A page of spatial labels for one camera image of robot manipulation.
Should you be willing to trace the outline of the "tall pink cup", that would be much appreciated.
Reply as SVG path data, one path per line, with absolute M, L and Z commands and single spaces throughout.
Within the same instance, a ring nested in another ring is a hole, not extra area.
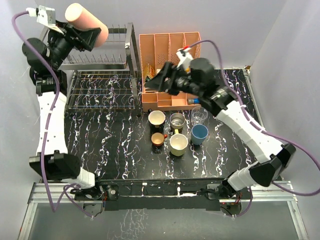
M 95 17 L 91 12 L 85 9 L 79 3 L 70 4 L 65 10 L 65 19 L 72 24 L 74 27 L 80 30 L 87 30 L 92 28 L 100 28 L 101 32 L 98 35 L 95 48 L 102 46 L 109 35 L 108 27 Z

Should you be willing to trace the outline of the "black mug white inside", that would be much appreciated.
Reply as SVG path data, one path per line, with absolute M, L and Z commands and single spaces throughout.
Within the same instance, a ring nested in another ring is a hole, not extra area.
M 151 108 L 147 112 L 151 131 L 154 133 L 162 133 L 166 121 L 165 114 L 160 110 L 152 110 Z

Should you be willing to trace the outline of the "cream and brown tumbler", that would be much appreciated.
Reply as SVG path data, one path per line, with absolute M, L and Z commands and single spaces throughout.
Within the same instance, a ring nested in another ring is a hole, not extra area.
M 175 130 L 178 130 L 178 132 L 181 133 L 183 131 L 183 127 L 185 125 L 186 118 L 184 117 L 183 114 L 176 112 L 170 116 L 169 121 L 170 121 L 171 130 L 173 132 Z

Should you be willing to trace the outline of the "clear faceted glass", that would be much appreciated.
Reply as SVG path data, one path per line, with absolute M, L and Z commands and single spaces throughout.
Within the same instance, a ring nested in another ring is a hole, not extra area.
M 202 106 L 196 106 L 191 110 L 191 124 L 203 124 L 208 117 L 208 111 Z

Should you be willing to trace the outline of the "orange ceramic mug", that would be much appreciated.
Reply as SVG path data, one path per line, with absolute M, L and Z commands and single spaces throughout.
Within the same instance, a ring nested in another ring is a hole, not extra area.
M 161 146 L 165 139 L 168 137 L 167 134 L 162 134 L 160 132 L 155 132 L 152 136 L 151 136 L 151 142 L 154 146 L 159 147 Z

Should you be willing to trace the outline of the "light green mug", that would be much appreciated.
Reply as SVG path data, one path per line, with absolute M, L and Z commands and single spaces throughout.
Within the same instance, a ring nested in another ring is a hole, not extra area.
M 175 129 L 174 134 L 169 139 L 170 153 L 176 157 L 180 157 L 186 152 L 188 144 L 188 138 L 179 133 L 178 129 Z

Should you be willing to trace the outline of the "blue plastic cup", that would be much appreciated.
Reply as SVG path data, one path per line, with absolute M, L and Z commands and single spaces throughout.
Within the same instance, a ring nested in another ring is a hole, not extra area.
M 196 124 L 191 130 L 191 141 L 194 145 L 201 145 L 209 134 L 208 128 L 203 124 Z

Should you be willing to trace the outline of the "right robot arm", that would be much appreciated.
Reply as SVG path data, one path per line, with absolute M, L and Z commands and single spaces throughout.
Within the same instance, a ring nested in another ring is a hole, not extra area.
M 144 86 L 172 96 L 179 92 L 198 97 L 200 105 L 227 125 L 248 146 L 256 162 L 231 173 L 215 189 L 223 198 L 233 199 L 241 190 L 254 185 L 268 187 L 288 166 L 296 148 L 263 134 L 246 119 L 236 95 L 216 83 L 215 68 L 206 58 L 191 60 L 187 67 L 167 61 Z

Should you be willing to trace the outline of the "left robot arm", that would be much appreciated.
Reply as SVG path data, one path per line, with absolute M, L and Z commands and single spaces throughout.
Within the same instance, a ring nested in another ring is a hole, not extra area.
M 85 170 L 81 160 L 67 149 L 64 120 L 68 83 L 60 66 L 73 49 L 91 51 L 101 29 L 77 29 L 66 22 L 56 25 L 56 30 L 49 30 L 47 43 L 33 37 L 22 45 L 40 107 L 39 143 L 29 165 L 44 180 L 75 184 L 72 194 L 97 200 L 104 188 L 96 175 Z

